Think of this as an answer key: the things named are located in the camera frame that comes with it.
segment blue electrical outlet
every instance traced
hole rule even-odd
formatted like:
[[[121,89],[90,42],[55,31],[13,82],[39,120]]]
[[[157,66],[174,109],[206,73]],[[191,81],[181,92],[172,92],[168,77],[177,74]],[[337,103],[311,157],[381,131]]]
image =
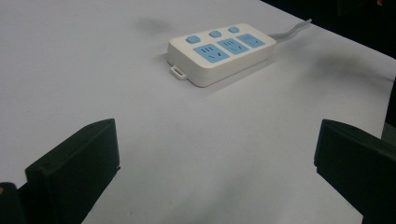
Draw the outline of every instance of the blue electrical outlet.
[[[194,51],[207,59],[210,63],[216,63],[230,57],[228,54],[224,53],[221,49],[218,49],[212,44],[195,48]]]
[[[244,42],[245,44],[251,46],[252,48],[258,48],[259,46],[265,45],[264,42],[260,41],[258,38],[254,37],[253,35],[247,34],[247,35],[240,35],[237,36],[239,40]]]
[[[218,42],[218,44],[220,44],[222,47],[224,47],[225,49],[227,49],[228,51],[230,51],[232,54],[235,55],[248,51],[247,47],[241,45],[238,41],[232,38],[221,40]]]

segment dark background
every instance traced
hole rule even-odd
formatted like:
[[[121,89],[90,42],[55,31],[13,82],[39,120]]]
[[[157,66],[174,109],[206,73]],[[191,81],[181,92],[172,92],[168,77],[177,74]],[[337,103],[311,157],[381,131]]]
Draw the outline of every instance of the dark background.
[[[302,20],[396,58],[396,0],[262,0]]]

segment tabletop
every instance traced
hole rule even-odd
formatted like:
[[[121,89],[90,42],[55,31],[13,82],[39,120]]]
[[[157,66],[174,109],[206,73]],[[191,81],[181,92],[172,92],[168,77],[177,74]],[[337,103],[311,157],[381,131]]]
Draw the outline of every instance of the tabletop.
[[[0,182],[114,118],[121,169],[84,223],[361,223],[316,173],[323,119],[380,136],[394,59],[309,25],[207,88],[177,80],[169,39],[301,20],[259,0],[0,2]]]

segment power strip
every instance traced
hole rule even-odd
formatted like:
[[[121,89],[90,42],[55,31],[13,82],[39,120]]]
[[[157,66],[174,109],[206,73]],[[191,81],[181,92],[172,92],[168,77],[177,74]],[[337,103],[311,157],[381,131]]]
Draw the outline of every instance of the power strip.
[[[178,79],[206,87],[266,60],[276,41],[241,23],[169,41],[167,61]]]

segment hexagonal blue button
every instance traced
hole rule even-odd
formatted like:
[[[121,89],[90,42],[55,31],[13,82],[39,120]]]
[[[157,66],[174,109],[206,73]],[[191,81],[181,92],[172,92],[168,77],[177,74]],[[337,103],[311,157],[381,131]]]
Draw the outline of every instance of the hexagonal blue button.
[[[230,31],[230,32],[233,33],[233,34],[239,33],[239,29],[238,29],[237,27],[235,27],[235,26],[230,27],[230,28],[228,29],[228,31]]]
[[[190,35],[189,37],[187,37],[186,41],[190,44],[196,44],[201,42],[201,39],[196,35]]]
[[[212,31],[209,33],[209,35],[214,38],[221,37],[221,33],[219,31]]]

